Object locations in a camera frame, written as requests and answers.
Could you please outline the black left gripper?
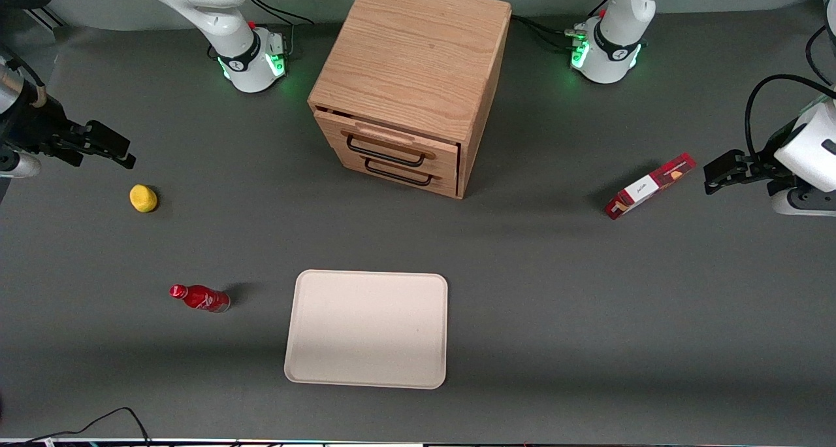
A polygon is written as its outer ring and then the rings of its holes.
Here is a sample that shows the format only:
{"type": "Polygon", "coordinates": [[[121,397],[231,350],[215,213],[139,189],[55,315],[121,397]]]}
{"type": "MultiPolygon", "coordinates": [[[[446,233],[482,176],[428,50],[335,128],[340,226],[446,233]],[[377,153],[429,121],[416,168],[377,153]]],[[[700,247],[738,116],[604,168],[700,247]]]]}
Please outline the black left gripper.
{"type": "Polygon", "coordinates": [[[770,136],[761,150],[755,150],[752,142],[750,158],[743,150],[728,150],[714,158],[707,164],[707,170],[704,172],[705,194],[712,195],[733,185],[768,181],[767,191],[770,196],[777,193],[786,193],[788,196],[798,196],[799,193],[803,195],[803,188],[798,188],[801,182],[796,174],[776,157],[777,150],[794,139],[802,127],[797,126],[796,122],[788,122],[770,136]]]}

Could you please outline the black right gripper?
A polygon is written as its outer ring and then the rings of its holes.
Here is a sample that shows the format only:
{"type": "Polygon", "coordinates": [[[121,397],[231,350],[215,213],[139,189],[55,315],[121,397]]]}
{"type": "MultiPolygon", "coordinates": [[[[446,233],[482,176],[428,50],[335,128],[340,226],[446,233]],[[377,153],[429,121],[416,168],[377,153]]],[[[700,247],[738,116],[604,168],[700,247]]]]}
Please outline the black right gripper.
{"type": "Polygon", "coordinates": [[[16,101],[2,113],[2,147],[37,156],[51,156],[79,167],[84,155],[101,156],[126,169],[133,169],[137,159],[128,152],[129,140],[107,125],[90,120],[86,128],[66,117],[62,105],[47,101],[44,107],[32,107],[29,101],[16,101]]]}

